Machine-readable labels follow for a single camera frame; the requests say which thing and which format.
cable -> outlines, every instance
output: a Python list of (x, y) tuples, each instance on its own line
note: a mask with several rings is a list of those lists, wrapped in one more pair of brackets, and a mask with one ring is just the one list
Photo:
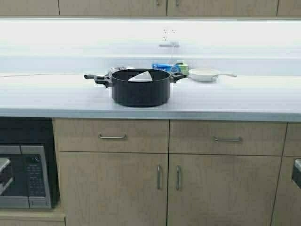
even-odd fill
[(172, 47), (172, 50), (171, 50), (171, 56), (170, 56), (170, 59), (168, 61), (168, 64), (171, 64), (171, 61), (172, 61), (173, 57), (174, 57), (174, 43), (173, 43), (173, 47)]

wooden cabinet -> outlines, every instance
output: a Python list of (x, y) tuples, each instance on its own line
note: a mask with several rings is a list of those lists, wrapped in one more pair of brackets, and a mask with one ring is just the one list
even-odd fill
[(168, 120), (55, 119), (54, 124), (56, 147), (59, 151), (168, 151)]
[(61, 152), (60, 168), (68, 226), (166, 225), (167, 154)]
[(277, 4), (278, 0), (168, 0), (167, 14), (169, 16), (276, 16)]
[(292, 180), (295, 159), (297, 157), (282, 159), (272, 226), (300, 225), (301, 188)]
[(63, 16), (166, 16), (167, 0), (59, 0)]
[(0, 226), (65, 226), (65, 215), (60, 205), (51, 210), (1, 209)]
[(56, 16), (57, 0), (0, 0), (0, 16)]
[(288, 124), (283, 155), (301, 156), (301, 123)]
[(1, 226), (65, 226), (64, 222), (0, 220)]
[(172, 120), (169, 152), (281, 156), (285, 131), (286, 123)]
[(280, 158), (171, 154), (168, 225), (268, 226)]
[(279, 0), (278, 16), (301, 16), (301, 0)]

white wall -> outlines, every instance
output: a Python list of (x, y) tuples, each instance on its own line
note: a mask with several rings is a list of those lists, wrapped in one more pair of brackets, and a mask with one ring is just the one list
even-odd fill
[(150, 67), (170, 60), (172, 48), (159, 47), (164, 36), (180, 43), (172, 62), (240, 74), (300, 74), (301, 21), (68, 18), (0, 19), (0, 72)]

cabinet handle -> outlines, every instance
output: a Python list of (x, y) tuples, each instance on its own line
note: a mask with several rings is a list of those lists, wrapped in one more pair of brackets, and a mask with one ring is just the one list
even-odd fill
[(177, 184), (175, 187), (177, 191), (179, 191), (181, 189), (180, 180), (181, 180), (181, 168), (180, 168), (180, 166), (177, 166)]
[(158, 165), (158, 171), (157, 171), (157, 189), (160, 190), (161, 188), (161, 166)]
[(243, 139), (241, 137), (235, 139), (219, 139), (217, 137), (213, 137), (213, 139), (217, 142), (241, 142)]
[(125, 139), (126, 137), (127, 137), (126, 134), (120, 137), (104, 137), (101, 134), (98, 135), (99, 139)]

white frying pan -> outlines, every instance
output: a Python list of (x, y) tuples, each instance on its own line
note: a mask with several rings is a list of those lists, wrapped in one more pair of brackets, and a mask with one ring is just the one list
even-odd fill
[(233, 73), (222, 73), (219, 70), (211, 68), (195, 68), (189, 70), (189, 77), (196, 81), (215, 81), (220, 75), (237, 77), (237, 75), (234, 75)]

